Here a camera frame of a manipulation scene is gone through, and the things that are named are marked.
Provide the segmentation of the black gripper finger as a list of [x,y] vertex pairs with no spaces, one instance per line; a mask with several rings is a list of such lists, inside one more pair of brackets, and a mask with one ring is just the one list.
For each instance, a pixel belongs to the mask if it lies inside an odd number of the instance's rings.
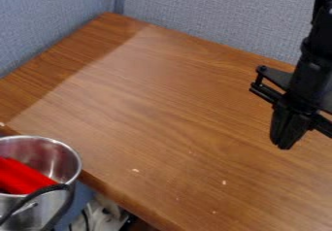
[[278,148],[290,149],[305,133],[312,129],[312,124],[313,115],[290,113],[282,124],[278,136]]
[[286,130],[293,117],[291,111],[282,103],[273,105],[270,118],[269,138],[278,147],[290,147],[291,139],[287,137]]

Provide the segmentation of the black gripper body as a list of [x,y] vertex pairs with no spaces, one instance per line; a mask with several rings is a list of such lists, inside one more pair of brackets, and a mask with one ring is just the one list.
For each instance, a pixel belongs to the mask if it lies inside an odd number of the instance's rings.
[[257,67],[250,91],[271,103],[282,103],[291,113],[313,115],[310,130],[332,138],[332,38],[306,38],[293,73]]

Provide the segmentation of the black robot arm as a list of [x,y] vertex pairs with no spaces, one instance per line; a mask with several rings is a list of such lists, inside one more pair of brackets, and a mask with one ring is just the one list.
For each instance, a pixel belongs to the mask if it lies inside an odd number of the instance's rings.
[[310,34],[293,73],[258,66],[249,90],[271,104],[269,139],[290,149],[308,131],[332,138],[332,0],[314,0]]

